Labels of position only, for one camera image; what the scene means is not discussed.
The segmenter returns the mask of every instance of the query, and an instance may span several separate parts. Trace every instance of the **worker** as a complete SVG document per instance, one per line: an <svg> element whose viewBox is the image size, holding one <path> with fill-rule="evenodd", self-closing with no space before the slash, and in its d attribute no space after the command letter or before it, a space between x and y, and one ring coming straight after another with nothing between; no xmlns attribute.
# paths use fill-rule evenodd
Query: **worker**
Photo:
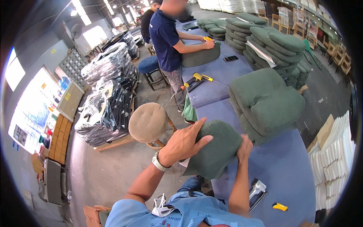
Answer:
<svg viewBox="0 0 363 227"><path fill-rule="evenodd" d="M163 0L154 0L150 5L150 9L148 9L141 17L141 35L145 40L146 48L152 47L152 40L150 39L149 34L150 20L156 10L160 8L161 3L163 3Z"/></svg>
<svg viewBox="0 0 363 227"><path fill-rule="evenodd" d="M214 47L214 40L205 42L203 36L176 30L174 18L184 12L186 4L186 0L164 0L152 16L149 27L160 68L169 80L172 95L183 85L182 54ZM204 43L184 45L181 39L200 40ZM185 96L185 90L175 94L174 101L180 113L184 110Z"/></svg>
<svg viewBox="0 0 363 227"><path fill-rule="evenodd" d="M204 145L212 141L213 136L207 135L195 143L197 134L206 119L202 118L194 125L177 130L166 146L156 152L152 163L134 179L123 199L113 205L106 227L207 227L214 225L221 227L221 224L226 227L264 226L261 220L251 218L249 215L247 169L248 157L253 145L247 135L242 135L243 143L237 151L238 169L228 207L212 196L195 191L195 188L200 189L202 181L200 177L191 177L167 204L165 204L166 201L162 201L152 212L146 208L145 202L155 192L164 171L176 161L197 154Z"/></svg>

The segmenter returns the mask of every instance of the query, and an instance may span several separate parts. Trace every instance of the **silver watch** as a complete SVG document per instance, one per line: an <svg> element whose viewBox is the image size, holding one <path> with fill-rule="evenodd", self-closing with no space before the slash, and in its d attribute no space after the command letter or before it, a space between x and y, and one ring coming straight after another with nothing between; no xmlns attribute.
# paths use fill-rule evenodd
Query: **silver watch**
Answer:
<svg viewBox="0 0 363 227"><path fill-rule="evenodd" d="M158 168L158 170L163 172L168 171L171 167L167 168L165 166L162 166L158 161L158 156L159 156L159 151L155 152L155 155L152 158L152 163L156 166L156 168Z"/></svg>

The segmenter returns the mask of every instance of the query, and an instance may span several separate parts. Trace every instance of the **sneaker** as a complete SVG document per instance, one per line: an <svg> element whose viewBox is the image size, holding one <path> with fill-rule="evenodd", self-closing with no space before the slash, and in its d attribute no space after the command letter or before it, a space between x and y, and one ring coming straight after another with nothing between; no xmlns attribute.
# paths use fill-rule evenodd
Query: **sneaker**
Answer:
<svg viewBox="0 0 363 227"><path fill-rule="evenodd" d="M190 125L194 125L195 122L194 121L188 121L187 119L184 118L184 122Z"/></svg>

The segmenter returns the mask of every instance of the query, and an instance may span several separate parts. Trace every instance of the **grey jeans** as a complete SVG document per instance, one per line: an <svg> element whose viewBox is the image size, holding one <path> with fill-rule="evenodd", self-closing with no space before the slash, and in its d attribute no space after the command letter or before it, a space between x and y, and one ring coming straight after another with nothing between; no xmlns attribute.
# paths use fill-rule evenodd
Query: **grey jeans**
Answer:
<svg viewBox="0 0 363 227"><path fill-rule="evenodd" d="M171 95L173 95L182 85L183 85L183 79L182 79L182 67L178 68L177 70L174 70L172 72L166 72L164 70L163 74L168 78L170 83L170 90ZM183 111L184 110L184 104L185 104L185 96L186 91L185 89L181 92L178 92L174 96L174 101L176 102L178 109Z"/></svg>

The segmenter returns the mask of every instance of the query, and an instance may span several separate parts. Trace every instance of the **blue upholstered stool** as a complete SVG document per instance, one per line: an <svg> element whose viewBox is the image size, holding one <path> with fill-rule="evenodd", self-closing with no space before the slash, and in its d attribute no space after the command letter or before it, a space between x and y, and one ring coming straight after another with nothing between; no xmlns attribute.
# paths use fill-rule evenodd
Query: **blue upholstered stool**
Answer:
<svg viewBox="0 0 363 227"><path fill-rule="evenodd" d="M147 83L150 85L153 91L155 91L154 87L152 86L152 84L154 83L164 80L165 84L168 85L168 82L166 81L164 74L161 72L159 68L158 57L156 55L153 55L151 57L142 60L138 68L139 72L141 72L144 75ZM156 71L160 72L161 78L157 81L154 81L154 79L151 77L151 74L155 73Z"/></svg>

